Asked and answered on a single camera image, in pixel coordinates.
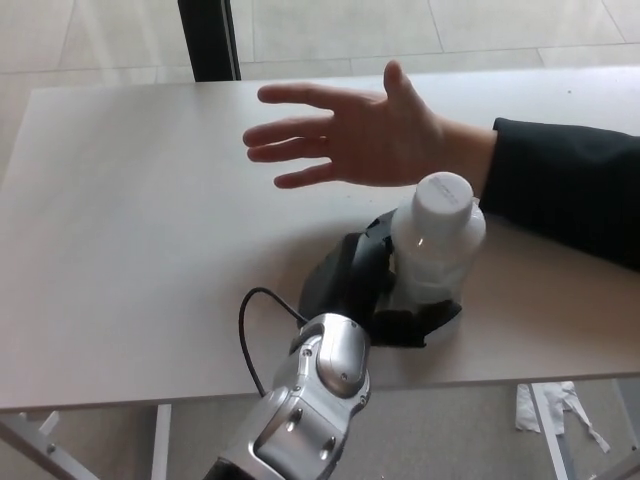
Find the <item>person's bare hand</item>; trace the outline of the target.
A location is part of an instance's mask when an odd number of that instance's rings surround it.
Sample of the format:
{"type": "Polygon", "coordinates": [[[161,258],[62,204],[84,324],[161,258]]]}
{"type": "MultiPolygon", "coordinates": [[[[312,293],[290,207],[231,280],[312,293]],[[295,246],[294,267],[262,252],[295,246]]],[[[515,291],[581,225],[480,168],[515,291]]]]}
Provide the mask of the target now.
{"type": "Polygon", "coordinates": [[[381,93],[315,83],[260,88],[257,96],[265,104],[300,104],[326,113],[248,129],[243,135],[248,158],[257,163],[324,161],[276,177],[281,189],[333,181],[400,187],[445,171],[463,177],[481,194],[497,132],[434,113],[396,61],[386,65],[383,86],[381,93]]]}

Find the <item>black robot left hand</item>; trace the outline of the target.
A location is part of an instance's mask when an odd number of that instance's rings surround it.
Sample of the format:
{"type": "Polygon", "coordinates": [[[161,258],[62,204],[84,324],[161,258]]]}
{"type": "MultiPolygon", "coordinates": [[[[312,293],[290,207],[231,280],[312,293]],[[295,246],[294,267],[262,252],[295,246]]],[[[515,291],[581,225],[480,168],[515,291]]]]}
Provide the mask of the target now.
{"type": "Polygon", "coordinates": [[[378,307],[396,283],[389,211],[360,232],[346,234],[305,279],[298,312],[308,320],[340,314],[360,325],[374,347],[423,348],[429,334],[457,319],[462,306],[452,299],[417,310],[378,307]]]}

